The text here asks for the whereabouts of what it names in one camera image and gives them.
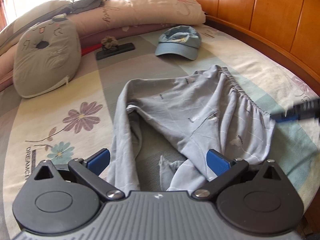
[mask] beige scrunchie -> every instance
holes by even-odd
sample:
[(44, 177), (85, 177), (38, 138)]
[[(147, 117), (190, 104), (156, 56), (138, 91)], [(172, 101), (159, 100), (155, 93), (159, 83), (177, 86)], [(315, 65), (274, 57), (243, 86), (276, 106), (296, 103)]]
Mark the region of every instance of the beige scrunchie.
[(105, 46), (106, 49), (111, 49), (111, 47), (113, 46), (118, 46), (118, 41), (116, 40), (115, 37), (105, 36), (101, 40), (101, 44)]

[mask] cap brim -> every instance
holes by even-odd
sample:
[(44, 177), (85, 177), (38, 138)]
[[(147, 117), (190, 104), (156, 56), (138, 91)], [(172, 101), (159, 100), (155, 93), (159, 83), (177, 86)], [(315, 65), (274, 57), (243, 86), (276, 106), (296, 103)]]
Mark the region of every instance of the cap brim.
[(179, 43), (159, 43), (155, 54), (156, 56), (177, 54), (191, 60), (196, 60), (198, 57), (198, 49)]

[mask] teal flower print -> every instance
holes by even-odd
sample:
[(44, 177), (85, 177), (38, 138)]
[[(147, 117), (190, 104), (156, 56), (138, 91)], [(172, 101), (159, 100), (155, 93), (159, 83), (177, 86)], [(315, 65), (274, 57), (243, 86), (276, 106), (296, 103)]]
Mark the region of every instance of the teal flower print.
[(73, 155), (74, 147), (70, 147), (70, 143), (64, 144), (64, 142), (60, 142), (59, 145), (55, 144), (47, 157), (51, 159), (53, 164), (66, 164), (71, 161), (71, 156)]

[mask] mattress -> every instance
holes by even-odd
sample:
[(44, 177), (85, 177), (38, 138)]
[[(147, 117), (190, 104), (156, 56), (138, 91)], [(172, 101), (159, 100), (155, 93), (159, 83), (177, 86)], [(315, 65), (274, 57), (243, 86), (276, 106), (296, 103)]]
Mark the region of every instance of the mattress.
[[(161, 30), (119, 40), (120, 44), (133, 42), (133, 51), (99, 61), (95, 59), (97, 51), (83, 56), (75, 78), (47, 94), (21, 99), (13, 86), (0, 93), (1, 240), (19, 232), (12, 202), (39, 161), (67, 163), (111, 148), (117, 98), (129, 80), (182, 77), (219, 65), (227, 67), (249, 97), (269, 113), (317, 97), (301, 79), (250, 46), (205, 25), (195, 28), (202, 37), (195, 61), (177, 55), (156, 57), (158, 38), (165, 31)], [(138, 176), (151, 185), (149, 189), (156, 190), (159, 181), (154, 173), (159, 167), (149, 161), (149, 155), (179, 153), (164, 138), (156, 144), (148, 143), (147, 138), (156, 132), (146, 123), (142, 125), (144, 154), (136, 158)], [(279, 163), (305, 209), (320, 184), (318, 152), (317, 121), (276, 125), (268, 158)], [(100, 176), (104, 179), (107, 172), (108, 168)]]

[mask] curtain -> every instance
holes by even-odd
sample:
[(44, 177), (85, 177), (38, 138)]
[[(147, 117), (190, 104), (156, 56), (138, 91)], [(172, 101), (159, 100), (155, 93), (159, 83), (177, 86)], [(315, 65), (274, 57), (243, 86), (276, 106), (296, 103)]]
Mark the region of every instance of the curtain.
[(0, 31), (7, 26), (7, 17), (5, 15), (4, 1), (0, 0)]

